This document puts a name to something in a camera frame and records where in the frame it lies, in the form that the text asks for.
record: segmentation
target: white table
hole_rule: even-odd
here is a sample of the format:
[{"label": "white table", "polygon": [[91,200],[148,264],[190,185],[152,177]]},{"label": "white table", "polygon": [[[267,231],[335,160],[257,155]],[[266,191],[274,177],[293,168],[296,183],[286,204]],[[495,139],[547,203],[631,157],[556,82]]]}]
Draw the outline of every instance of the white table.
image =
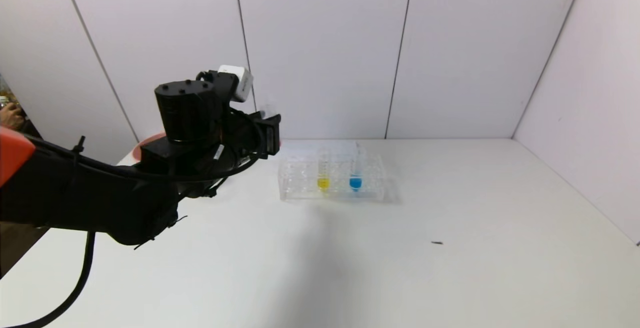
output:
[{"label": "white table", "polygon": [[[98,234],[50,326],[640,327],[640,249],[517,142],[363,145],[395,182],[386,203],[285,203],[277,161],[258,162],[137,251]],[[50,230],[0,281],[0,326],[59,305],[84,243]]]}]

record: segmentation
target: red object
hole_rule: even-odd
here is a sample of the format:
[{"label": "red object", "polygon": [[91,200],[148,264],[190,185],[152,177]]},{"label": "red object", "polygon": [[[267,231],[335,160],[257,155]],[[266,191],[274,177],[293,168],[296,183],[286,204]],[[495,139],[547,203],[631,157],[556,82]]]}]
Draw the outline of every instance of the red object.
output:
[{"label": "red object", "polygon": [[36,146],[27,137],[0,127],[0,186],[32,157]]}]

